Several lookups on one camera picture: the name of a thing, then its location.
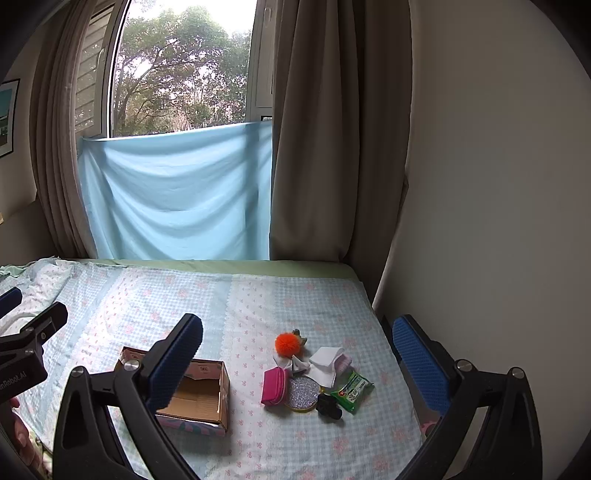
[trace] screw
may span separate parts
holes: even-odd
[[[511,375],[521,380],[523,377],[525,377],[525,372],[519,367],[513,367],[511,369]]]
[[[458,370],[462,372],[469,372],[472,370],[472,364],[468,360],[458,360],[457,363]]]
[[[132,358],[131,360],[125,361],[123,364],[123,368],[128,372],[132,372],[133,370],[137,370],[139,368],[139,360]]]
[[[71,377],[79,377],[84,373],[84,367],[74,367],[70,372]]]

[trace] picture frame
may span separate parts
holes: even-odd
[[[14,152],[14,109],[20,79],[0,85],[0,158]]]

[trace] leaves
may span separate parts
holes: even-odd
[[[250,43],[250,32],[228,36],[203,7],[128,18],[115,63],[113,136],[244,121]]]

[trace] person's finger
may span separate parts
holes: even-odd
[[[26,465],[30,465],[35,457],[35,449],[29,439],[29,431],[21,418],[14,413],[14,436],[17,438],[19,445],[21,446],[18,454],[21,456],[22,461]]]
[[[22,448],[21,451],[18,452],[18,454],[21,456],[21,459],[25,465],[31,465],[31,463],[35,459],[35,448],[33,447],[33,444],[30,440],[27,441],[25,448]]]
[[[40,465],[41,465],[41,455],[39,454],[39,452],[37,450],[35,450],[35,456],[33,457],[33,461],[31,462],[31,466],[35,470],[38,470]]]

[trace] open box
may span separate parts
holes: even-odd
[[[124,346],[115,365],[135,358],[140,360],[147,352]],[[168,407],[156,412],[160,425],[174,429],[224,436],[228,430],[228,392],[230,380],[222,361],[191,360],[177,391]]]

